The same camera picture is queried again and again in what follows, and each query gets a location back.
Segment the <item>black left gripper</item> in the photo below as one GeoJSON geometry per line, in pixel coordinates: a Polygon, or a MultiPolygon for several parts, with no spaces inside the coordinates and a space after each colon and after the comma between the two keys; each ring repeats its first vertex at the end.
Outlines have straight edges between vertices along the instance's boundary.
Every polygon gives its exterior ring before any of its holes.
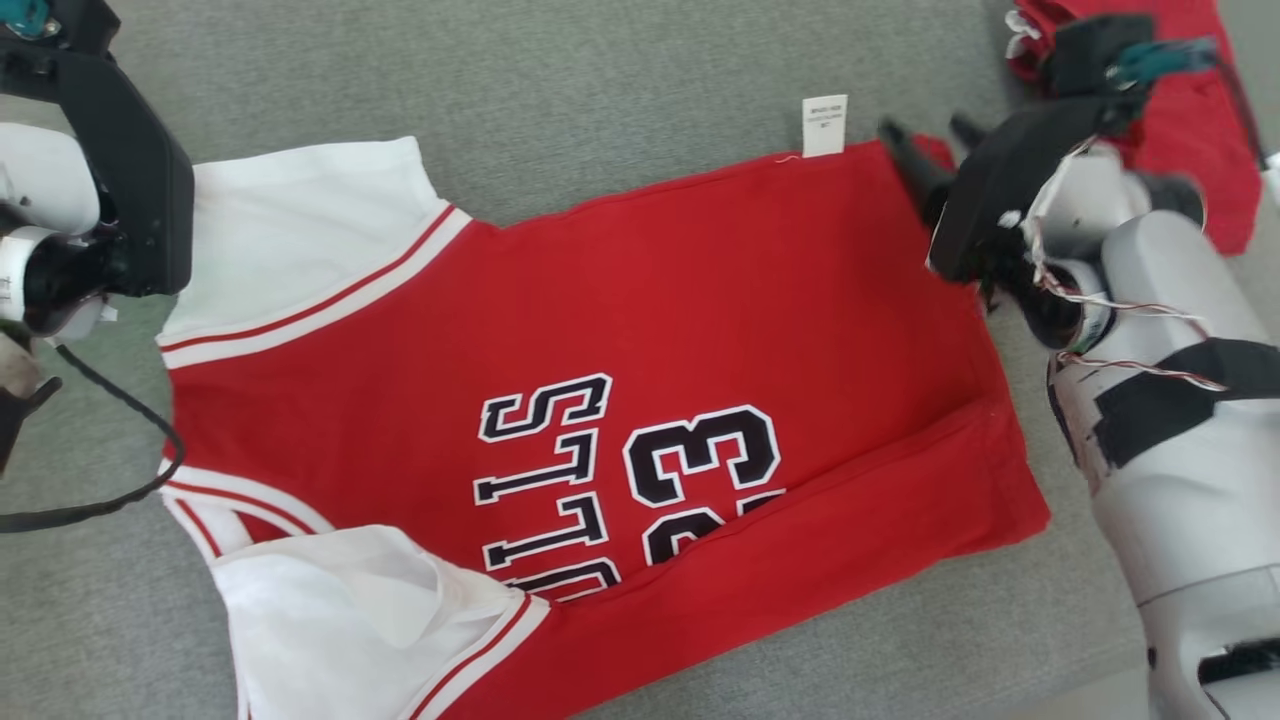
{"type": "Polygon", "coordinates": [[[84,152],[93,199],[91,243],[58,251],[44,270],[56,299],[105,291],[175,295],[189,282],[195,173],[174,136],[111,56],[5,47],[3,94],[55,104],[84,152]]]}

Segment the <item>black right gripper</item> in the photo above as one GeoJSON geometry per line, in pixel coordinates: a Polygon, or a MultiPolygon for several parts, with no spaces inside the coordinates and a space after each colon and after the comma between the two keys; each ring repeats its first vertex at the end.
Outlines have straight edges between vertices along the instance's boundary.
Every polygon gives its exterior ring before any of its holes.
{"type": "Polygon", "coordinates": [[[954,113],[948,129],[966,151],[954,178],[905,126],[882,118],[877,137],[919,217],[938,217],[931,269],[947,282],[977,281],[982,246],[1000,232],[1000,218],[1025,211],[1062,159],[1111,124],[1116,106],[1105,96],[1059,99],[1019,109],[997,126],[954,113]]]}

